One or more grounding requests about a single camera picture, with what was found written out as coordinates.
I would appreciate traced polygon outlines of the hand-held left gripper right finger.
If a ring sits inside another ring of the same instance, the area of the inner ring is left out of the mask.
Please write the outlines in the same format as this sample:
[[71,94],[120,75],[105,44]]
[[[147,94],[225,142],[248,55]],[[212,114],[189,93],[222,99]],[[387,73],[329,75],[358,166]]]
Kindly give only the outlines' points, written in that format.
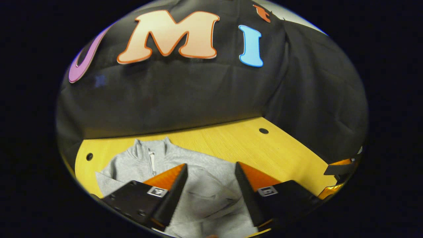
[[321,200],[294,180],[281,182],[264,172],[237,162],[235,176],[253,225],[283,228],[321,205]]

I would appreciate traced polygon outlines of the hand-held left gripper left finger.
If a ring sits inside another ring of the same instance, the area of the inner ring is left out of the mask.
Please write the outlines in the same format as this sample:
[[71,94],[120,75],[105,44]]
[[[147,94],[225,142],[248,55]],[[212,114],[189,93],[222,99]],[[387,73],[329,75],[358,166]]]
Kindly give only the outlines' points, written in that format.
[[101,201],[140,226],[164,232],[170,225],[188,178],[180,164],[145,182],[132,180]]

